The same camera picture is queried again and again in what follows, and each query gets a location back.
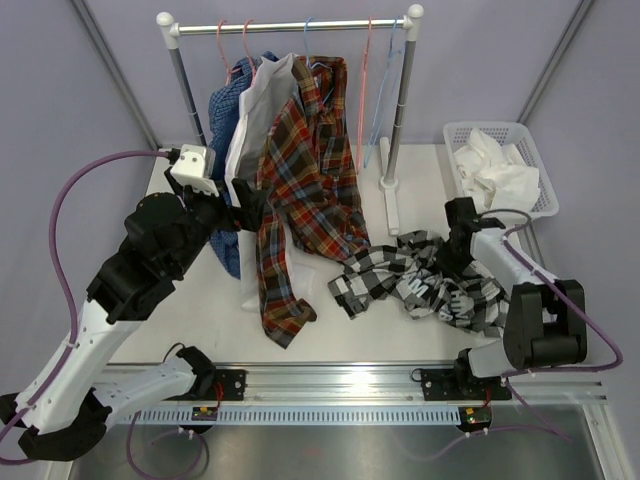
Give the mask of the white linen shirt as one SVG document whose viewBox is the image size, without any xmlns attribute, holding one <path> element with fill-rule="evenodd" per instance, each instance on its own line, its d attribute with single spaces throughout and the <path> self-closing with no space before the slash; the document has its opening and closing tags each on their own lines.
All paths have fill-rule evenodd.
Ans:
<svg viewBox="0 0 640 480">
<path fill-rule="evenodd" d="M 493 137 L 473 128 L 453 158 L 464 195 L 473 199 L 479 213 L 533 210 L 540 196 L 540 172 L 525 164 L 514 144 L 500 145 Z"/>
</svg>

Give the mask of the black white checked shirt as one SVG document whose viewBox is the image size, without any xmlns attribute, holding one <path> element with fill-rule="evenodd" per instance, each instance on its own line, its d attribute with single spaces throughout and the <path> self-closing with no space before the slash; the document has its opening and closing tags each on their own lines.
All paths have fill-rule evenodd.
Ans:
<svg viewBox="0 0 640 480">
<path fill-rule="evenodd" d="M 430 315 L 454 328 L 486 338 L 504 334 L 508 301 L 498 282 L 473 263 L 459 280 L 436 266 L 444 239 L 431 230 L 375 245 L 343 262 L 343 273 L 328 283 L 336 303 L 349 318 L 366 312 L 375 300 L 399 300 L 409 317 Z"/>
</svg>

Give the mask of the blue plastic hanger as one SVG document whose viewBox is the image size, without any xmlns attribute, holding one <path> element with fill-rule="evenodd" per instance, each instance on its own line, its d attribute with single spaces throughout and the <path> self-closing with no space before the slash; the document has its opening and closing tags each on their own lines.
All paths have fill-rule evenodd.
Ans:
<svg viewBox="0 0 640 480">
<path fill-rule="evenodd" d="M 365 147 L 365 153 L 364 153 L 364 158 L 362 162 L 362 166 L 364 168 L 367 168 L 370 163 L 374 146 L 377 144 L 377 141 L 380 139 L 383 118 L 386 115 L 386 111 L 390 106 L 390 100 L 386 100 L 385 96 L 395 88 L 396 80 L 391 80 L 392 71 L 394 68 L 394 63 L 396 58 L 403 52 L 402 48 L 395 47 L 395 36 L 396 36 L 396 32 L 399 30 L 399 21 L 400 21 L 400 17 L 397 17 L 394 20 L 392 29 L 391 29 L 391 34 L 389 36 L 385 71 L 379 86 L 378 96 L 377 96 L 376 105 L 374 109 L 374 116 L 371 124 L 371 131 Z"/>
</svg>

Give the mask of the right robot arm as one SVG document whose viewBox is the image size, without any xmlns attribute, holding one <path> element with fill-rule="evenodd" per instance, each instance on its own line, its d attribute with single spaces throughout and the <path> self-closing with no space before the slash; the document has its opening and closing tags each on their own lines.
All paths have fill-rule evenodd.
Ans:
<svg viewBox="0 0 640 480">
<path fill-rule="evenodd" d="M 436 265 L 461 281 L 472 263 L 479 262 L 508 302 L 502 339 L 461 351 L 450 385 L 466 399 L 481 400 L 487 393 L 509 399 L 500 381 L 511 372 L 582 363 L 587 355 L 582 285 L 558 279 L 511 245 L 511 231 L 490 213 L 478 213 L 471 198 L 448 201 L 445 212 L 449 238 Z"/>
</svg>

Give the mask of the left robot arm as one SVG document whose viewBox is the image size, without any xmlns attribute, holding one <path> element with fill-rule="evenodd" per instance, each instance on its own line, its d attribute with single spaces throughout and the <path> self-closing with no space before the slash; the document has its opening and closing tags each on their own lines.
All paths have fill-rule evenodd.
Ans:
<svg viewBox="0 0 640 480">
<path fill-rule="evenodd" d="M 93 449 L 121 419 L 165 399 L 200 400 L 218 390 L 216 368 L 198 348 L 184 347 L 129 381 L 99 387 L 96 379 L 124 341 L 175 290 L 218 231 L 256 232 L 266 201 L 244 180 L 240 204 L 179 184 L 148 195 L 124 221 L 126 237 L 87 288 L 79 317 L 37 379 L 1 398 L 1 420 L 17 426 L 27 461 L 67 462 Z"/>
</svg>

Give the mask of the red brown plaid shirt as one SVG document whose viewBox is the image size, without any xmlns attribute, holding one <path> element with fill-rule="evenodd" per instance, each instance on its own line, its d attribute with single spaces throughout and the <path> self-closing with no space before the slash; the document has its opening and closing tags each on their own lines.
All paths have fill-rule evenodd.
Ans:
<svg viewBox="0 0 640 480">
<path fill-rule="evenodd" d="M 305 57 L 294 60 L 294 92 L 267 135 L 256 172 L 257 188 L 267 192 L 256 235 L 260 315 L 266 336 L 281 348 L 317 318 L 294 293 L 287 245 L 337 262 L 370 245 L 347 130 L 348 66 L 333 58 L 341 71 L 335 109 L 312 92 Z"/>
</svg>

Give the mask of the white hanging shirt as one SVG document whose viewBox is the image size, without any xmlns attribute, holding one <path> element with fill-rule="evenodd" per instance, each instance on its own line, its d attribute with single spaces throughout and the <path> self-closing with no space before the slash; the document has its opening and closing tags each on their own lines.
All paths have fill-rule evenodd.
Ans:
<svg viewBox="0 0 640 480">
<path fill-rule="evenodd" d="M 296 85 L 292 66 L 297 55 L 290 53 L 277 61 L 262 57 L 252 85 L 239 96 L 239 121 L 232 137 L 225 166 L 224 181 L 229 188 L 231 203 L 240 205 L 232 182 L 246 181 L 255 189 L 258 160 L 278 114 L 294 92 Z M 260 311 L 257 280 L 256 234 L 238 233 L 240 258 L 241 308 L 252 313 Z"/>
</svg>

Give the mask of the blue checked shirt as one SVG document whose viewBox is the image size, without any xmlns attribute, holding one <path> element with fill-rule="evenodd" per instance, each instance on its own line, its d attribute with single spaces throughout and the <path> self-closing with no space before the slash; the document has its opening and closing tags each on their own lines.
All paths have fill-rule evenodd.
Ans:
<svg viewBox="0 0 640 480">
<path fill-rule="evenodd" d="M 240 94 L 250 87 L 251 81 L 249 57 L 244 57 L 232 69 L 230 82 L 210 97 L 208 114 L 212 140 L 209 147 L 215 153 L 212 171 L 215 182 L 223 180 L 228 149 L 239 121 Z M 239 279 L 241 272 L 237 233 L 217 230 L 210 238 L 210 245 L 226 272 Z"/>
</svg>

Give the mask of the blue hanger on rack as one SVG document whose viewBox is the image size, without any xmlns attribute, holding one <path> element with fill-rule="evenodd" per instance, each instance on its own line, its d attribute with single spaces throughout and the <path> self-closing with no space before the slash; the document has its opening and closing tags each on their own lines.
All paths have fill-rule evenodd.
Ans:
<svg viewBox="0 0 640 480">
<path fill-rule="evenodd" d="M 341 87 L 340 65 L 336 62 L 336 58 L 313 54 L 308 32 L 314 20 L 314 17 L 308 17 L 303 27 L 305 65 L 310 74 L 312 92 L 326 109 L 335 109 Z"/>
</svg>

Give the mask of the white plastic basket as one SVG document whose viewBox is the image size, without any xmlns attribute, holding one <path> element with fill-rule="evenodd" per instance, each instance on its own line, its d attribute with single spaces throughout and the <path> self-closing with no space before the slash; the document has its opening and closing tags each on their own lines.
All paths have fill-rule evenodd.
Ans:
<svg viewBox="0 0 640 480">
<path fill-rule="evenodd" d="M 461 177 L 455 166 L 453 153 L 465 144 L 473 128 L 478 128 L 493 137 L 500 145 L 514 144 L 522 155 L 525 164 L 539 169 L 540 196 L 533 210 L 527 213 L 534 219 L 556 215 L 559 211 L 559 204 L 543 161 L 529 130 L 517 122 L 459 121 L 445 124 L 443 127 L 443 137 L 453 173 L 456 194 L 458 196 L 465 196 L 462 189 Z"/>
</svg>

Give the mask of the metal clothes rack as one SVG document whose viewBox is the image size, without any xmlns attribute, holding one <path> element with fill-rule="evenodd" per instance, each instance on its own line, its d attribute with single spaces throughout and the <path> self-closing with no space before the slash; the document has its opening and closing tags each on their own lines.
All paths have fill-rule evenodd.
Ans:
<svg viewBox="0 0 640 480">
<path fill-rule="evenodd" d="M 424 16 L 424 8 L 420 4 L 413 4 L 408 12 L 401 18 L 380 20 L 307 20 L 299 22 L 254 23 L 248 21 L 244 24 L 182 26 L 174 20 L 173 15 L 161 12 L 156 16 L 156 24 L 159 27 L 165 46 L 169 52 L 179 89 L 184 99 L 187 116 L 196 142 L 205 146 L 207 144 L 204 130 L 198 115 L 195 100 L 189 84 L 184 62 L 179 50 L 179 39 L 187 36 L 198 35 L 231 35 L 248 33 L 285 33 L 310 31 L 347 31 L 347 30 L 373 30 L 373 29 L 402 29 L 406 33 L 404 42 L 401 73 L 399 76 L 398 96 L 395 106 L 395 114 L 392 133 L 389 138 L 374 138 L 374 143 L 379 146 L 382 177 L 379 185 L 385 205 L 385 218 L 388 233 L 391 236 L 400 234 L 400 208 L 399 208 L 399 180 L 396 178 L 401 136 L 403 132 L 404 114 L 409 97 L 409 85 L 413 69 L 415 51 L 419 31 Z"/>
</svg>

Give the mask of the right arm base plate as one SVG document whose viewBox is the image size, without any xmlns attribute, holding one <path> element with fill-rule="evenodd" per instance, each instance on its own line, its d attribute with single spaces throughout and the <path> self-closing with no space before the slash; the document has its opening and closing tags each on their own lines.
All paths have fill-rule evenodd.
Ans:
<svg viewBox="0 0 640 480">
<path fill-rule="evenodd" d="M 477 379 L 453 368 L 415 368 L 410 379 L 420 384 L 425 401 L 506 401 L 512 393 L 498 377 Z"/>
</svg>

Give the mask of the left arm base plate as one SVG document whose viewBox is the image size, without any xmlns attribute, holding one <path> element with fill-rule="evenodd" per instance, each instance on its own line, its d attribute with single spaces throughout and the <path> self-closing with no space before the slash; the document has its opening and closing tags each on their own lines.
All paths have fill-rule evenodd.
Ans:
<svg viewBox="0 0 640 480">
<path fill-rule="evenodd" d="M 217 401 L 218 393 L 221 393 L 222 401 L 240 402 L 244 400 L 246 380 L 247 371 L 245 369 L 217 367 L 213 384 L 205 393 L 196 396 L 183 394 L 175 396 L 174 400 Z"/>
</svg>

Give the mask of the aluminium mounting rail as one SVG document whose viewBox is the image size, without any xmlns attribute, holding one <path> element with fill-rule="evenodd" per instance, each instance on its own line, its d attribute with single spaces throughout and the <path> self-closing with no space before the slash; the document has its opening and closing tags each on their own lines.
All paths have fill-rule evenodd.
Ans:
<svg viewBox="0 0 640 480">
<path fill-rule="evenodd" d="M 403 405 L 424 400 L 419 366 L 406 362 L 277 364 L 230 363 L 245 372 L 246 405 Z M 607 390 L 596 374 L 538 373 L 510 380 L 531 405 L 605 404 Z"/>
</svg>

